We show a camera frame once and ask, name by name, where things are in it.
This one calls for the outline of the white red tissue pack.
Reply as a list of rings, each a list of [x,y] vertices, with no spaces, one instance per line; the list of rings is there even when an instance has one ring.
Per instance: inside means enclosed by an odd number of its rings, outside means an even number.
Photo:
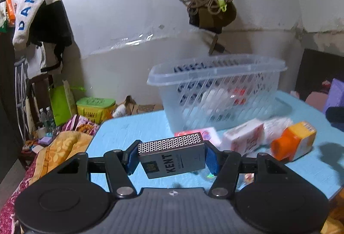
[[[262,144],[263,135],[264,123],[259,119],[252,119],[225,131],[220,149],[244,155],[254,151]]]

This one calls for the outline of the grey Kent cigarette box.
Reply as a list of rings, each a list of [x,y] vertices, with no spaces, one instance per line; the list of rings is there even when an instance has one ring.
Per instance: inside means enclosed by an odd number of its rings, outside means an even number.
[[[138,155],[149,179],[199,171],[205,167],[205,144],[200,133],[140,143]]]

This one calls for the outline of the pink rose tissue pack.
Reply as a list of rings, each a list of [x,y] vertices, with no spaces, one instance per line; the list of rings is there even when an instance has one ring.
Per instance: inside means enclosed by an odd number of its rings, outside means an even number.
[[[174,134],[175,137],[200,133],[203,140],[210,141],[215,147],[220,148],[222,141],[220,140],[217,131],[214,127],[206,127],[202,129],[185,130]]]

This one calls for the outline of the green yellow lidded tub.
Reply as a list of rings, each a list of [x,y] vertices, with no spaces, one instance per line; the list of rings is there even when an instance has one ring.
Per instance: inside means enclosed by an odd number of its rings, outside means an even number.
[[[76,106],[80,116],[84,116],[96,124],[101,124],[112,118],[116,103],[112,98],[83,97],[76,102]]]

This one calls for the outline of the orange floral blanket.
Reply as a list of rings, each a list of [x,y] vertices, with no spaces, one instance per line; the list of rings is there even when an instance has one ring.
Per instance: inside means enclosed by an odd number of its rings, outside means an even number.
[[[51,172],[57,166],[77,153],[84,153],[93,136],[77,131],[61,132],[54,141],[39,151],[33,167],[29,168],[31,178],[29,185]]]

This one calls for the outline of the clear plastic lattice basket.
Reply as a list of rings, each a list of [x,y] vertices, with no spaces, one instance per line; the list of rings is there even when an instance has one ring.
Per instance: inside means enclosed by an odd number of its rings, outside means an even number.
[[[172,132],[222,130],[272,117],[286,69],[281,59],[227,54],[158,64],[147,84],[158,88]]]

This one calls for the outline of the bright green paper bag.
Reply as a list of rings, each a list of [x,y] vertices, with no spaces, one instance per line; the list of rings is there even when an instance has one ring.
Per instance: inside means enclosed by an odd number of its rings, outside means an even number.
[[[67,80],[63,80],[60,86],[51,87],[49,95],[54,121],[57,126],[64,125],[78,113],[74,96]]]

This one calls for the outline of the black hanging garment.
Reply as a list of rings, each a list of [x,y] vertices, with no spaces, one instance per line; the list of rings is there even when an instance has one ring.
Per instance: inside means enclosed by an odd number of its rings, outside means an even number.
[[[72,32],[61,0],[40,6],[30,25],[29,42],[40,47],[41,72],[62,68],[64,50],[72,45]]]

